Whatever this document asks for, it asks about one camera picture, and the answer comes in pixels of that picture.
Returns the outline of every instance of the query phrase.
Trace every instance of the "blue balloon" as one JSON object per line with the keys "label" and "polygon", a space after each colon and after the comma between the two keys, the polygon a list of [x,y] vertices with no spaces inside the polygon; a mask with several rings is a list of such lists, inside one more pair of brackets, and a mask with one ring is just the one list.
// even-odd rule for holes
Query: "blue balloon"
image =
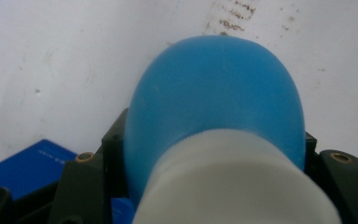
{"label": "blue balloon", "polygon": [[163,51],[146,69],[133,95],[124,159],[134,206],[168,148],[212,129],[254,133],[298,168],[304,167],[302,107],[282,63],[251,41],[193,37]]}

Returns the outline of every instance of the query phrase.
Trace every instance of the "brass screw hole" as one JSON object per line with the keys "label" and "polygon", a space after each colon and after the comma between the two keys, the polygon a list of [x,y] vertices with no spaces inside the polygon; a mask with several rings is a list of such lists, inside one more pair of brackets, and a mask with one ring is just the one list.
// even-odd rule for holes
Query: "brass screw hole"
{"label": "brass screw hole", "polygon": [[85,153],[77,155],[76,158],[75,158],[75,161],[77,161],[77,162],[86,162],[86,161],[92,160],[93,157],[94,157],[94,153],[85,152]]}
{"label": "brass screw hole", "polygon": [[344,155],[342,153],[339,152],[333,152],[331,153],[331,157],[339,162],[345,163],[345,164],[351,164],[353,163],[353,159],[347,155]]}

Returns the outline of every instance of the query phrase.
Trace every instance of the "blue box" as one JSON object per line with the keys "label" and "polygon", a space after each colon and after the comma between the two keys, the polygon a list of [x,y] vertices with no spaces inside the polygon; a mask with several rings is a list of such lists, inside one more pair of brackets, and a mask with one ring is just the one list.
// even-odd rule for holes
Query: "blue box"
{"label": "blue box", "polygon": [[[10,190],[13,200],[60,179],[65,161],[76,154],[49,140],[42,140],[0,162],[0,187]],[[128,199],[112,199],[115,224],[132,223],[134,211]]]}

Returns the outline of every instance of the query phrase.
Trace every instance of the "white wall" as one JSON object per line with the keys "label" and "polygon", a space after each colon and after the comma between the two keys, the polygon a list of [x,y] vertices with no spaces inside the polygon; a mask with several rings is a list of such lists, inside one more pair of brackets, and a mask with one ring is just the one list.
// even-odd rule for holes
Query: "white wall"
{"label": "white wall", "polygon": [[319,150],[358,157],[358,1],[0,0],[0,160],[42,138],[95,151],[162,50],[222,32],[286,65]]}

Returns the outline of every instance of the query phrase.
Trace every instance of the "white plastic tube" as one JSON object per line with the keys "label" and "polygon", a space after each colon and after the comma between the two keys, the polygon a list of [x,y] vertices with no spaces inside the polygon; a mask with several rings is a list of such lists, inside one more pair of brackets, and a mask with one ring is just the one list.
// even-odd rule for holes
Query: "white plastic tube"
{"label": "white plastic tube", "polygon": [[135,224],[340,223],[327,196],[275,146],[243,131],[191,136],[160,158]]}

